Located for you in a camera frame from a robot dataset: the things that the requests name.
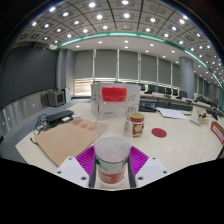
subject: red label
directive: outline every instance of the red label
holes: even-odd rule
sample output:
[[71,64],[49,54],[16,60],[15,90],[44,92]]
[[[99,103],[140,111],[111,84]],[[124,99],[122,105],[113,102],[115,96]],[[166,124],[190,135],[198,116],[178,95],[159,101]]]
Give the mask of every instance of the red label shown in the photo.
[[106,174],[103,173],[100,169],[98,169],[98,172],[100,180],[102,180],[104,183],[116,184],[124,178],[125,169],[123,169],[120,173],[115,174]]

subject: jar lid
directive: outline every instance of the jar lid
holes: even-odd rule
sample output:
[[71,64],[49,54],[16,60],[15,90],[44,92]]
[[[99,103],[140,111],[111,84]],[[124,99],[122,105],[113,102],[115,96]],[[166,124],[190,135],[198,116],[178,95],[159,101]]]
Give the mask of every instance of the jar lid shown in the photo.
[[102,98],[104,102],[124,102],[127,97],[125,86],[103,86]]

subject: floor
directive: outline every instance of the floor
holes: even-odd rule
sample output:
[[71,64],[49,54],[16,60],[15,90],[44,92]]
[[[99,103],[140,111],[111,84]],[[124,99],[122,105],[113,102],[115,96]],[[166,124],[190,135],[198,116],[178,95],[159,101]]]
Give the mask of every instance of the floor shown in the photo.
[[54,114],[66,110],[67,108],[77,104],[77,103],[89,103],[90,99],[72,99],[70,103],[64,104],[59,107],[47,107],[42,111],[30,116],[29,118],[22,121],[16,127],[11,129],[5,136],[4,140],[0,144],[0,157],[3,159],[8,159],[20,163],[25,163],[26,161],[17,151],[15,145],[20,142],[26,135],[33,131],[37,118],[41,114]]

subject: chair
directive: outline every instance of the chair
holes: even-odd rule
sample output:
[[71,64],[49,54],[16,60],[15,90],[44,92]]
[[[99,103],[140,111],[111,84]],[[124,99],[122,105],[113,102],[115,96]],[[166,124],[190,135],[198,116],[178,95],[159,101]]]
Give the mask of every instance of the chair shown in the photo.
[[163,86],[158,86],[158,93],[166,93],[165,87]]
[[173,89],[173,95],[178,96],[178,90],[177,89]]
[[187,98],[187,93],[184,92],[184,91],[182,91],[182,90],[180,90],[180,92],[179,92],[179,96],[180,96],[180,97]]
[[155,85],[148,85],[148,89],[150,89],[152,92],[156,92],[156,86]]
[[171,88],[166,87],[166,94],[171,95]]

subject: red coaster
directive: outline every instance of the red coaster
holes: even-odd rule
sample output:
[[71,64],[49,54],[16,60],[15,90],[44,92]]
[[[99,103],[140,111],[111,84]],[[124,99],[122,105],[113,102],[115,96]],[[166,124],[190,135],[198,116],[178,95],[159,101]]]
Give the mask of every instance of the red coaster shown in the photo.
[[160,129],[160,128],[153,128],[152,134],[160,138],[164,138],[167,135],[167,133],[163,129]]

